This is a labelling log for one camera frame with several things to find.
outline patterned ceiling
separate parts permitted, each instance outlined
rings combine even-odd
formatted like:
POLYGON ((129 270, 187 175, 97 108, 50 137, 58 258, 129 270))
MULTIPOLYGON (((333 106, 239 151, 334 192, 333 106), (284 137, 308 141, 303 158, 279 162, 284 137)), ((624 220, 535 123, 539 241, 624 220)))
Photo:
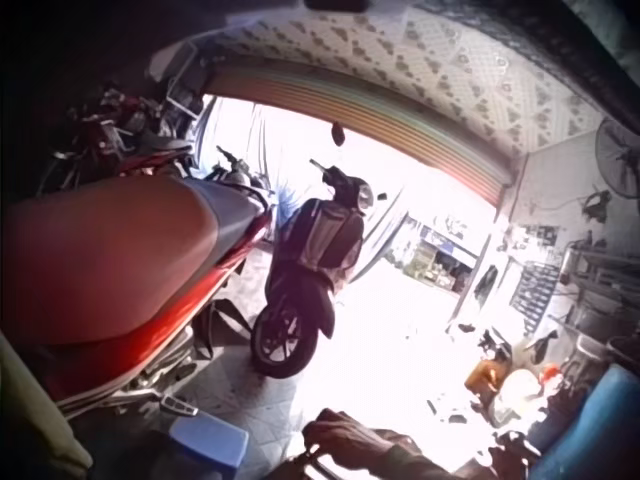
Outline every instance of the patterned ceiling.
POLYGON ((602 119, 514 51, 419 8, 396 16, 304 12, 214 41, 236 54, 312 64, 385 86, 514 158, 595 130, 602 119))

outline red motorcycle seat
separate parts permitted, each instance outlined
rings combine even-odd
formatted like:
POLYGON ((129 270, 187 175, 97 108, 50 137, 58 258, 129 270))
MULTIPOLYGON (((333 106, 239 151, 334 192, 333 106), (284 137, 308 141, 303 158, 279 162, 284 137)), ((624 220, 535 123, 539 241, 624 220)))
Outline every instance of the red motorcycle seat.
POLYGON ((23 202, 3 233, 2 330, 21 348, 142 326, 210 257, 218 224, 180 180, 138 176, 23 202))

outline scooter wheel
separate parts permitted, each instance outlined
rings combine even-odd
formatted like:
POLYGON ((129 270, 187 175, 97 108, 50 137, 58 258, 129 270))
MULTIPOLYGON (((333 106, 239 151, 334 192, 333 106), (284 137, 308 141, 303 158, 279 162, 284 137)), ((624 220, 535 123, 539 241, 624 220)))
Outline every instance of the scooter wheel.
POLYGON ((259 373, 273 378, 289 378, 304 370, 313 358, 318 344, 318 328, 308 318, 304 318, 304 309, 297 308, 293 302, 279 305, 279 310, 274 312, 273 307, 267 305, 256 317, 251 333, 251 359, 259 373), (276 350, 282 352, 282 355, 274 359, 272 355, 278 352, 274 350, 271 355, 268 354, 269 331, 274 328, 286 329, 284 312, 294 312, 296 317, 296 344, 288 355, 285 355, 282 345, 278 346, 276 350))

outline blue plastic stool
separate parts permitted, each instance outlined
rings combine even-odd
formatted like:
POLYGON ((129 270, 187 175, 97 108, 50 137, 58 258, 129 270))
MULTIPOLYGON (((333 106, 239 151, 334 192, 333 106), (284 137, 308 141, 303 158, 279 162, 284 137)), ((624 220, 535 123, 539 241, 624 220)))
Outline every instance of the blue plastic stool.
POLYGON ((232 480, 247 452, 249 433, 202 411, 179 417, 169 436, 213 466, 224 480, 232 480))

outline metal shutter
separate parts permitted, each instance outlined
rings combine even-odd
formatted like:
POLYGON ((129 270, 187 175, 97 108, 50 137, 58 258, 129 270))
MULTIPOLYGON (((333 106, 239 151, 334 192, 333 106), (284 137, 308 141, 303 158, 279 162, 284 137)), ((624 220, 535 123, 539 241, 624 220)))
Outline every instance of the metal shutter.
POLYGON ((502 188, 513 181, 504 157, 492 158, 446 129, 438 128, 426 121, 419 109, 394 103, 367 87, 328 81, 308 70, 296 73, 265 65, 221 64, 208 93, 339 121, 346 128, 441 169, 494 206, 499 203, 502 188))

